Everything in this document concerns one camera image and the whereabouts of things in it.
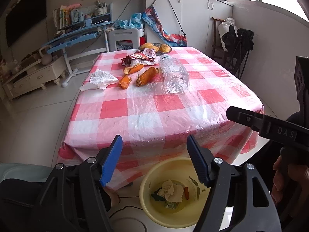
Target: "plastic tablecloth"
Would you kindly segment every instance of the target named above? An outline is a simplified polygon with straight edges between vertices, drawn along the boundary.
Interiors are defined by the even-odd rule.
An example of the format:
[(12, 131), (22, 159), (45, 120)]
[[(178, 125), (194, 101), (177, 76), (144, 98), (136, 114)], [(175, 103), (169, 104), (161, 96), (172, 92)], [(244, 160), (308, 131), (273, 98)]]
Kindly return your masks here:
[[(121, 59), (135, 50), (100, 54), (97, 69), (121, 79)], [(146, 174), (158, 162), (188, 156), (186, 139), (193, 134), (199, 144), (228, 163), (240, 152), (255, 147), (257, 133), (228, 121), (226, 109), (233, 105), (264, 112), (259, 98), (218, 63), (193, 47), (174, 47), (170, 52), (190, 74), (189, 91), (165, 94), (160, 75), (137, 87), (137, 73), (126, 90), (112, 84), (106, 90), (86, 90), (78, 95), (58, 162), (80, 164), (108, 147), (115, 135), (123, 138), (123, 150), (108, 186), (114, 190)], [(149, 67), (144, 67), (142, 74)]]

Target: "kettlebell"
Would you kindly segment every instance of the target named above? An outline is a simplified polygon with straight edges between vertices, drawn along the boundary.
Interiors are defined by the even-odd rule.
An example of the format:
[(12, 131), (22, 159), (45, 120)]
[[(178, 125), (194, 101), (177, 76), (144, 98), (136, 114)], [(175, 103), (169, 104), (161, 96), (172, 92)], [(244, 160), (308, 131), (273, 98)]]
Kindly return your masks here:
[(43, 46), (41, 49), (39, 49), (39, 54), (41, 56), (42, 65), (49, 65), (53, 60), (53, 57), (52, 57), (51, 54), (45, 53), (43, 55), (43, 53), (42, 53), (42, 50), (44, 50), (46, 48), (50, 48), (50, 47), (51, 47), (50, 45), (46, 45), (46, 46)]

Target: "metal bolt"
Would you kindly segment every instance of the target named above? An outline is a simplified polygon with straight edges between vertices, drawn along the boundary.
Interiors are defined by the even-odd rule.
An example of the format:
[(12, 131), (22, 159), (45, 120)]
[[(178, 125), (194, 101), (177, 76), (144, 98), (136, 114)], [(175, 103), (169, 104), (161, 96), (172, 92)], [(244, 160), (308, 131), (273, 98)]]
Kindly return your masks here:
[(251, 163), (248, 163), (247, 164), (247, 168), (250, 169), (250, 170), (253, 170), (254, 169), (254, 165), (252, 165)]
[(93, 163), (96, 162), (96, 158), (95, 158), (95, 157), (90, 157), (90, 158), (87, 159), (87, 162), (88, 162), (89, 164), (93, 164)]
[(60, 170), (63, 168), (63, 164), (62, 163), (59, 163), (56, 165), (56, 169)]
[(215, 158), (214, 162), (217, 163), (217, 164), (222, 164), (223, 160), (221, 158)]

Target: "blue gripper pad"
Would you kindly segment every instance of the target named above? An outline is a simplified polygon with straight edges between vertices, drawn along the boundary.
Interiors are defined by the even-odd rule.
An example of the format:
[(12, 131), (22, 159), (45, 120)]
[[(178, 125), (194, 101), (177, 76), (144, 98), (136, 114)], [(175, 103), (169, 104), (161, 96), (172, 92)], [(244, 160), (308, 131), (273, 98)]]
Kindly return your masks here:
[(102, 175), (100, 179), (102, 187), (106, 187), (106, 184), (111, 181), (121, 151), (122, 151), (122, 138), (120, 135), (116, 135), (112, 144), (108, 148), (105, 161), (102, 164)]
[[(207, 187), (208, 184), (210, 183), (210, 178), (209, 178), (209, 170), (208, 170), (208, 165), (200, 151), (199, 148), (199, 144), (197, 143), (197, 141), (195, 140), (193, 135), (188, 136), (187, 138), (187, 150), (188, 153), (190, 155), (190, 158), (192, 160), (194, 169), (197, 173), (198, 176), (198, 180), (201, 183), (204, 183), (204, 185)], [(203, 149), (206, 153), (210, 153), (209, 149)]]

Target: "window sill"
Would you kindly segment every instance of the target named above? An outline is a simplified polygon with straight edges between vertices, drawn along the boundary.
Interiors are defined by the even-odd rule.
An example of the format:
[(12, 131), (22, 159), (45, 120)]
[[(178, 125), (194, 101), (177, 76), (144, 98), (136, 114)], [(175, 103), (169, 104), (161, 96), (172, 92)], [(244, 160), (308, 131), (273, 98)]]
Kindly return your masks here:
[(229, 3), (231, 4), (243, 4), (243, 5), (246, 5), (246, 4), (255, 4), (256, 6), (259, 6), (259, 7), (263, 7), (263, 8), (266, 8), (266, 9), (270, 9), (270, 10), (273, 10), (273, 11), (276, 11), (276, 12), (279, 12), (283, 15), (286, 15), (298, 22), (300, 22), (301, 24), (303, 24), (304, 26), (306, 26), (307, 28), (309, 28), (309, 22), (307, 22), (305, 19), (299, 17), (298, 15), (286, 10), (286, 9), (283, 9), (283, 8), (280, 8), (280, 7), (277, 7), (277, 6), (274, 6), (274, 5), (271, 5), (271, 4), (268, 4), (268, 3), (263, 3), (263, 2), (257, 2), (257, 1), (250, 1), (250, 0), (228, 0)]

